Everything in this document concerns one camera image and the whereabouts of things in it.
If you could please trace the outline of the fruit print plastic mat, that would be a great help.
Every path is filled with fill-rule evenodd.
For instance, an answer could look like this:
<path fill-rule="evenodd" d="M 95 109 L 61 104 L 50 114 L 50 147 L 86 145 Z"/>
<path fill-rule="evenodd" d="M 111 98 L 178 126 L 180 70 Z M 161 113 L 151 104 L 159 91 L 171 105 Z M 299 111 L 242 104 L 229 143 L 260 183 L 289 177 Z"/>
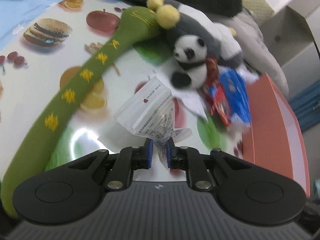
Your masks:
<path fill-rule="evenodd" d="M 21 67 L 5 61 L 1 68 L 1 174 L 5 174 L 48 102 L 90 57 L 86 46 L 110 39 L 111 26 L 101 33 L 87 24 L 90 13 L 104 11 L 104 21 L 110 22 L 125 8 L 125 3 L 114 0 L 83 0 L 81 8 L 75 10 L 56 5 L 41 15 L 41 19 L 53 18 L 69 25 L 72 32 L 65 41 L 53 47 L 42 47 L 19 34 L 1 51 L 3 56 L 16 52 L 25 58 Z M 127 146 L 142 145 L 144 139 L 129 133 L 117 123 L 114 115 L 152 77 L 168 82 L 171 72 L 177 68 L 164 36 L 128 50 L 105 72 L 103 81 L 72 116 L 52 150 L 47 168 L 100 148 L 117 153 Z"/>

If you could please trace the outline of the beige quilted headboard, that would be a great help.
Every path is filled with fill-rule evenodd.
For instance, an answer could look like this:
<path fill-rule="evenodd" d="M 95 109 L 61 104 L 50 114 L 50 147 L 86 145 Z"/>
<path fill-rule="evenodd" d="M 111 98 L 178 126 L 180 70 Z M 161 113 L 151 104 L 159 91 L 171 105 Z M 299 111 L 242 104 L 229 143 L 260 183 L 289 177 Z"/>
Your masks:
<path fill-rule="evenodd" d="M 274 14 L 274 10 L 266 0 L 242 0 L 242 6 L 255 16 L 259 25 L 265 23 Z"/>

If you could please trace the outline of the blue white tissue pack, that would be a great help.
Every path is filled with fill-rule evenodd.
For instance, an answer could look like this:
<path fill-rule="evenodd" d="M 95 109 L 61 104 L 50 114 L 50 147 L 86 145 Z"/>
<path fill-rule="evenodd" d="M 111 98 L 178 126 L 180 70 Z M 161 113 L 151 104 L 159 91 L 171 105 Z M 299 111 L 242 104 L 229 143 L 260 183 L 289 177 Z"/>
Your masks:
<path fill-rule="evenodd" d="M 229 106 L 228 129 L 248 130 L 251 127 L 251 113 L 244 79 L 235 70 L 219 66 L 219 81 Z"/>

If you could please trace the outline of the green plush massage stick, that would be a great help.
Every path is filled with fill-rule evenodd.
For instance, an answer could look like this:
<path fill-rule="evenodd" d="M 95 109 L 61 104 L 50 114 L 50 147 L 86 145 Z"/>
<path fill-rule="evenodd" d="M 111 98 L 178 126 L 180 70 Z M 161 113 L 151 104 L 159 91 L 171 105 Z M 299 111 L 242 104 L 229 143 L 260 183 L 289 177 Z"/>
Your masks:
<path fill-rule="evenodd" d="M 153 10 L 139 6 L 127 8 L 112 37 L 52 98 L 29 129 L 4 175 L 1 200 L 10 217 L 17 218 L 12 200 L 14 190 L 26 179 L 43 171 L 60 134 L 107 68 L 134 44 L 152 39 L 160 33 L 161 27 Z"/>

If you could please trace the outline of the blue curtain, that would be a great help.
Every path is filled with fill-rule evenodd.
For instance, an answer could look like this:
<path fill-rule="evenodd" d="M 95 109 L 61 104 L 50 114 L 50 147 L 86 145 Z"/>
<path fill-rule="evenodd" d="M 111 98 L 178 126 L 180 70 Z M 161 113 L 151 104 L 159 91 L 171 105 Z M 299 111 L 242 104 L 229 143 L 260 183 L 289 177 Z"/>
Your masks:
<path fill-rule="evenodd" d="M 302 132 L 319 123 L 319 101 L 319 80 L 289 100 L 289 104 L 298 119 Z"/>

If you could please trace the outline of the pink cardboard box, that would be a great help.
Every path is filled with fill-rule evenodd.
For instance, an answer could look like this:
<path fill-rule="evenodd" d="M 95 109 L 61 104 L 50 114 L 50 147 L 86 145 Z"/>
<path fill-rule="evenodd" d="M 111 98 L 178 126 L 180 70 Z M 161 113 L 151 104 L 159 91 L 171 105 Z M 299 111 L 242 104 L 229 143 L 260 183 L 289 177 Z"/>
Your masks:
<path fill-rule="evenodd" d="M 264 74 L 247 86 L 251 127 L 242 135 L 243 159 L 296 181 L 310 196 L 310 176 L 296 115 Z"/>

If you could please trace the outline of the grey white penguin plush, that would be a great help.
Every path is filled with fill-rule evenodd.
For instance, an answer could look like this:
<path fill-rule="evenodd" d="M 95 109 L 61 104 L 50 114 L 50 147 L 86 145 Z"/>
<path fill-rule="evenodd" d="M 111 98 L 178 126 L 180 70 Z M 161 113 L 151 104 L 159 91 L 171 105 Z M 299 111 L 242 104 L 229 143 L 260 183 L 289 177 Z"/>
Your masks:
<path fill-rule="evenodd" d="M 203 12 L 175 0 L 147 0 L 171 46 L 184 35 L 195 35 L 207 45 L 207 55 L 221 66 L 238 68 L 244 62 L 233 28 L 212 22 Z"/>

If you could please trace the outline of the white wardrobe cabinet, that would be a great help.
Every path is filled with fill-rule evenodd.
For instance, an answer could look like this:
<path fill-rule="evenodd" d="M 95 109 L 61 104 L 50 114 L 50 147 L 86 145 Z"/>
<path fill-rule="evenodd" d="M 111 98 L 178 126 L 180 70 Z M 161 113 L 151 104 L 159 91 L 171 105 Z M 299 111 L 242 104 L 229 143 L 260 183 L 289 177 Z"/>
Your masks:
<path fill-rule="evenodd" d="M 288 99 L 319 80 L 319 53 L 306 19 L 283 8 L 260 26 L 264 42 L 283 70 Z"/>

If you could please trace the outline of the small panda plush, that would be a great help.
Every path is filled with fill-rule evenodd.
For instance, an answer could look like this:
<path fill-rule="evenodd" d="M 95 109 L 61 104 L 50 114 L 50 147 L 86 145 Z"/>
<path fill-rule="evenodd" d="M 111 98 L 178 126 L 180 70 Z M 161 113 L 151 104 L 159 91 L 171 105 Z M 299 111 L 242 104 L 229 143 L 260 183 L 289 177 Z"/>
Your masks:
<path fill-rule="evenodd" d="M 177 89 L 199 89 L 207 78 L 207 46 L 196 35 L 180 36 L 174 44 L 174 57 L 181 70 L 173 72 L 171 83 Z"/>

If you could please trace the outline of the clear zip plastic bag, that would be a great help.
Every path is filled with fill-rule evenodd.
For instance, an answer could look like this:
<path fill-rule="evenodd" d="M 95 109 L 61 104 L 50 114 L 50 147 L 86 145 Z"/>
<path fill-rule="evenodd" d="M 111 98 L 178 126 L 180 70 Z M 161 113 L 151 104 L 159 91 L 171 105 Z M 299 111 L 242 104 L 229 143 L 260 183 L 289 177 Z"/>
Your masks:
<path fill-rule="evenodd" d="M 177 143 L 192 135 L 189 128 L 176 128 L 175 104 L 171 90 L 157 77 L 148 81 L 115 114 L 114 118 L 132 135 L 151 139 L 161 149 L 159 158 L 173 170 L 168 140 Z"/>

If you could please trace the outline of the red snack wrapper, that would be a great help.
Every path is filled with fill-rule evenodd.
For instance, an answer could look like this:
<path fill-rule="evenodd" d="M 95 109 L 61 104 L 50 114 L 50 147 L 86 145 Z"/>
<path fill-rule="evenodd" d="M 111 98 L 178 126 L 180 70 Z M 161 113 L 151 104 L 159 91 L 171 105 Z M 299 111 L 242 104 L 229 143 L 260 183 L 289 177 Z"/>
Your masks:
<path fill-rule="evenodd" d="M 217 60 L 214 57 L 206 57 L 205 64 L 207 68 L 207 78 L 204 82 L 203 91 L 208 110 L 211 115 L 217 113 L 222 123 L 227 127 L 231 123 L 231 109 L 219 79 Z"/>

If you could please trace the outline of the white folded cloth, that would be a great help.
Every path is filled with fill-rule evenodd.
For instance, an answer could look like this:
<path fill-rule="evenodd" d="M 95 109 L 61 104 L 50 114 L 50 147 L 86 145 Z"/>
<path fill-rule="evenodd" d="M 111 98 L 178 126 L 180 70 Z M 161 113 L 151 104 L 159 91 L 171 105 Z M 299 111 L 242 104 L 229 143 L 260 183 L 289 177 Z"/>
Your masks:
<path fill-rule="evenodd" d="M 185 108 L 198 117 L 202 117 L 207 120 L 205 114 L 204 100 L 200 97 L 197 90 L 193 89 L 177 89 L 171 84 L 170 77 L 173 70 L 169 69 L 170 65 L 160 67 L 158 70 L 153 70 L 149 75 L 149 79 L 154 76 L 163 83 L 167 88 L 171 90 L 172 96 L 179 99 L 185 106 Z M 246 85 L 252 84 L 259 79 L 258 74 L 252 73 L 246 69 L 245 65 L 241 65 L 236 72 L 244 79 Z"/>

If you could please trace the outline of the grey quilt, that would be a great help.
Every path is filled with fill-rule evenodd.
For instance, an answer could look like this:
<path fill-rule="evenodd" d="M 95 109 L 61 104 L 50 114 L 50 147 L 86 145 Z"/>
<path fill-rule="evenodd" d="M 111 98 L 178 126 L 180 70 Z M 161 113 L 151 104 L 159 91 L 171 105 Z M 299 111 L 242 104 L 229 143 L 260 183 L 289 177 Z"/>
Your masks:
<path fill-rule="evenodd" d="M 261 74 L 268 74 L 283 96 L 288 96 L 289 87 L 285 74 L 265 45 L 263 34 L 252 14 L 244 8 L 228 24 L 237 33 L 236 39 L 245 61 Z"/>

